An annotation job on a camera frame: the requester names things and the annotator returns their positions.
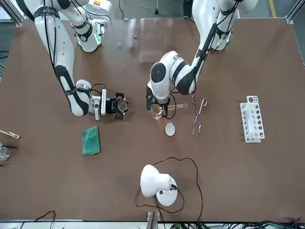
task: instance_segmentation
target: wooden stick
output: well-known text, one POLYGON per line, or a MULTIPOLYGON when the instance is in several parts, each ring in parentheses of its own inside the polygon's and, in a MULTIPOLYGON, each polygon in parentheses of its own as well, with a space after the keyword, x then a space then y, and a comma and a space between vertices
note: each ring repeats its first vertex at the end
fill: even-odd
POLYGON ((11 136, 11 137, 14 137, 16 139, 20 139, 21 138, 20 135, 14 134, 14 133, 12 133, 10 131, 6 132, 6 131, 3 131, 3 130, 0 130, 0 133, 3 133, 5 135, 11 136))

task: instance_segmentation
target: lamp head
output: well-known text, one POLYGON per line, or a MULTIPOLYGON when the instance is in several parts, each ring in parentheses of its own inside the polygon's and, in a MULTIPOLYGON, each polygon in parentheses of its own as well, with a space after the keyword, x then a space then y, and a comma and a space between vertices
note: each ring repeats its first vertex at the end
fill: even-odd
POLYGON ((151 165, 146 165, 141 173, 141 191, 145 197, 154 196, 159 190, 172 189, 172 178, 168 174, 160 174, 151 165))

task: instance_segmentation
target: green cloth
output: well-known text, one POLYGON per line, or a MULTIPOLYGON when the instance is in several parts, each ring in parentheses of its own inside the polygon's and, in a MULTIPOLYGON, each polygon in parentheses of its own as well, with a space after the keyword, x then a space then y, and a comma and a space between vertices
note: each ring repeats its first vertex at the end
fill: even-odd
POLYGON ((100 134, 97 126, 82 132, 82 154, 95 155, 100 153, 100 134))

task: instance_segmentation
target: lamp base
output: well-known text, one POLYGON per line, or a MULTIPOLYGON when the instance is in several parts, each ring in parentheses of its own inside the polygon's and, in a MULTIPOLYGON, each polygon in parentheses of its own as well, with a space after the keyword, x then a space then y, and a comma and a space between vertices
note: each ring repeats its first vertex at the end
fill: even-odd
MULTIPOLYGON (((172 178, 172 184, 177 186, 177 183, 173 178, 172 178)), ((159 203, 167 207, 172 205, 176 201, 178 196, 178 190, 177 189, 169 190, 169 191, 159 190, 156 193, 156 196, 159 203)))

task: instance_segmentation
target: metal frame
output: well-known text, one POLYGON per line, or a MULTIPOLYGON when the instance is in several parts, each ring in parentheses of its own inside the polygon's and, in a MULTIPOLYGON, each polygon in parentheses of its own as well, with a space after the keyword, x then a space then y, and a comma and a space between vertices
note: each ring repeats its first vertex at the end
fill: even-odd
POLYGON ((305 4, 305 0, 299 0, 285 16, 287 25, 293 25, 293 18, 299 12, 301 7, 305 4))
POLYGON ((21 13, 21 11, 17 9, 16 6, 11 3, 10 0, 0 0, 0 5, 10 16, 12 21, 14 21, 17 26, 20 27, 22 25, 22 22, 26 19, 26 16, 21 13))

